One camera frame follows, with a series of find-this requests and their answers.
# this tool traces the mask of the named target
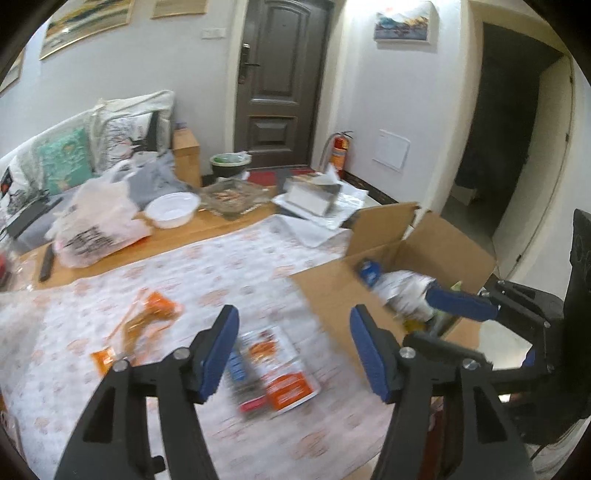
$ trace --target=door handle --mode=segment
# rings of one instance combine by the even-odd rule
[[[251,46],[248,43],[242,44],[240,52],[240,67],[238,68],[238,83],[246,82],[246,75],[248,75],[248,67],[260,67],[259,63],[251,63],[248,61],[248,57],[251,53]]]

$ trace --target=white wall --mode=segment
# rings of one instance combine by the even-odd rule
[[[353,130],[348,170],[398,201],[421,201],[449,137],[465,69],[460,57],[460,0],[436,0],[432,45],[377,44],[378,0],[355,4],[351,49],[339,110],[339,129]],[[379,130],[407,138],[402,173],[372,160]]]
[[[573,212],[591,212],[591,86],[577,65],[574,79],[574,121],[564,176],[540,233],[512,278],[561,298],[570,277]]]
[[[137,0],[131,23],[39,61],[46,25],[27,45],[20,80],[0,96],[0,157],[48,127],[94,106],[157,90],[177,94],[176,120],[202,146],[202,164],[223,151],[229,40],[202,40],[230,27],[235,0],[211,0],[206,15],[151,20],[155,0]]]
[[[524,17],[539,16],[521,0],[478,0]],[[437,18],[432,45],[373,41],[376,10],[384,0],[349,0],[350,29],[345,85],[337,129],[354,130],[348,170],[398,201],[443,206],[440,183],[450,163],[461,160],[478,88],[478,32],[468,0],[434,0]],[[372,159],[379,130],[410,140],[402,172]]]

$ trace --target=fire extinguisher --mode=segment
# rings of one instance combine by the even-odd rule
[[[351,134],[353,133],[351,130],[347,130],[345,132],[339,132],[332,134],[329,139],[326,141],[326,145],[324,146],[324,151],[322,154],[322,162],[321,162],[321,171],[326,171],[328,165],[323,165],[324,159],[326,158],[326,153],[329,146],[332,146],[330,151],[330,163],[332,163],[333,167],[339,174],[339,177],[342,179],[345,175],[345,161],[347,160],[347,151],[350,147],[350,141],[353,137]]]

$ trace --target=red fire extinguisher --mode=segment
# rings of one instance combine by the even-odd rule
[[[347,160],[347,151],[349,150],[350,141],[352,139],[351,135],[349,135],[350,133],[352,132],[348,130],[331,135],[324,148],[324,153],[326,153],[327,147],[332,145],[330,163],[332,163],[341,179],[345,175],[345,161]]]

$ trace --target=white plastic bag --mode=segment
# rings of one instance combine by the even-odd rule
[[[112,182],[127,166],[128,162],[120,162],[81,185],[46,233],[66,267],[88,267],[151,234],[143,220],[134,219],[139,210],[129,198],[128,183]]]
[[[425,292],[434,278],[408,270],[386,273],[380,277],[372,291],[405,317],[426,322],[434,310],[425,300]]]

